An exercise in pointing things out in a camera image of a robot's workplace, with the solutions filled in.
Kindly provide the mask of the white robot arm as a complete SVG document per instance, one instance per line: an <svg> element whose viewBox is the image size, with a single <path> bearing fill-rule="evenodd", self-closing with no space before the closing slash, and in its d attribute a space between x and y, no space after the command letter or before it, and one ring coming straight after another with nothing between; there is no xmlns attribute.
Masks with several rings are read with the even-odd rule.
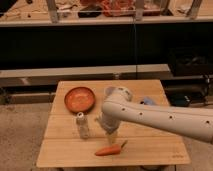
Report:
<svg viewBox="0 0 213 171"><path fill-rule="evenodd" d="M108 134L122 121L213 144L213 109L143 105L132 102L126 87L108 87L98 121Z"/></svg>

